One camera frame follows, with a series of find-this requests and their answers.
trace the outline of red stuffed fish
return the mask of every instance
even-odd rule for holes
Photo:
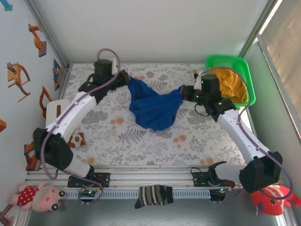
[[[263,191],[266,194],[275,197],[283,197],[289,193],[290,189],[282,185],[270,185],[268,187],[265,187]],[[264,194],[260,193],[259,191],[257,191],[251,194],[251,198],[254,205],[256,206],[257,212],[258,210],[260,210],[262,213],[273,215],[273,216],[278,216],[283,214],[283,204],[285,206],[290,207],[291,204],[289,201],[292,201],[298,207],[300,206],[300,202],[301,202],[301,199],[299,199],[295,193],[292,193],[285,200],[276,200],[276,199],[271,199],[265,196]]]

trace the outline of striped sock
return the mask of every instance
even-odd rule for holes
[[[135,209],[147,205],[167,205],[174,202],[173,188],[166,185],[154,185],[139,188],[139,197]]]

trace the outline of pink plush doll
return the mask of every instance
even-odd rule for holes
[[[64,198],[66,192],[60,191],[60,189],[53,185],[44,185],[44,181],[37,188],[22,184],[19,187],[20,193],[12,195],[9,203],[23,206],[23,211],[29,210],[31,207],[36,212],[56,211],[61,205],[58,200]]]

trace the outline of patterned fabric surface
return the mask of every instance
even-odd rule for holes
[[[203,64],[124,64],[130,76],[146,82],[159,94],[179,86],[194,85],[194,72]],[[77,89],[94,72],[93,64],[74,64],[64,98],[73,100]],[[198,115],[194,103],[184,101],[170,128],[154,132],[135,123],[129,111],[127,86],[118,88],[91,110],[79,123],[86,145],[73,148],[74,154],[97,165],[210,165],[218,161],[244,164],[228,133],[211,117]],[[203,107],[198,111],[206,114]]]

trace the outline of stuffed animal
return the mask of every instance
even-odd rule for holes
[[[23,211],[29,210],[31,207],[36,212],[56,211],[61,205],[59,200],[66,196],[66,192],[60,191],[53,185],[44,185],[44,181],[38,187],[22,184],[19,187],[20,193],[12,195],[9,203],[23,206]]]
[[[78,148],[80,146],[85,145],[84,133],[80,132],[78,134],[73,134],[68,142],[69,147]]]
[[[289,193],[289,189],[282,185],[270,185],[265,187],[263,191],[269,195],[276,197],[283,197],[284,195],[287,195]],[[301,199],[299,199],[295,193],[292,193],[286,200],[276,200],[265,196],[259,191],[256,191],[251,194],[251,198],[254,205],[256,206],[257,213],[259,210],[262,213],[273,216],[279,216],[283,214],[283,205],[289,207],[291,206],[289,201],[294,202],[297,207],[300,206],[301,203]]]

